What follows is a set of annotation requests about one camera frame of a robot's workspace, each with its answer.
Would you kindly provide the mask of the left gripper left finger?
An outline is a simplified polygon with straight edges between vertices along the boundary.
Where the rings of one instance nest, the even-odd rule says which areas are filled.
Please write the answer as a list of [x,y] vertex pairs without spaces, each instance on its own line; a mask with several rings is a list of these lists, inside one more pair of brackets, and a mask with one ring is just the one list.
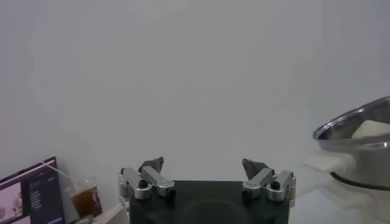
[[137,200],[150,199],[154,194],[167,200],[174,198],[176,185],[161,174],[163,164],[164,158],[160,156],[144,161],[138,169],[122,167],[118,174],[119,195]]

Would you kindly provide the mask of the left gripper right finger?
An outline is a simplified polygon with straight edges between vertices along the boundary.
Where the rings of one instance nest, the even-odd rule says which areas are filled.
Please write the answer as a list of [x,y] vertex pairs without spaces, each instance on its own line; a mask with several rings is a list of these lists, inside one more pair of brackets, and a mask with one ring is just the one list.
[[292,171],[283,170],[279,174],[265,163],[242,160],[248,180],[243,181],[242,196],[245,201],[251,201],[265,195],[270,201],[280,202],[296,199],[296,176]]

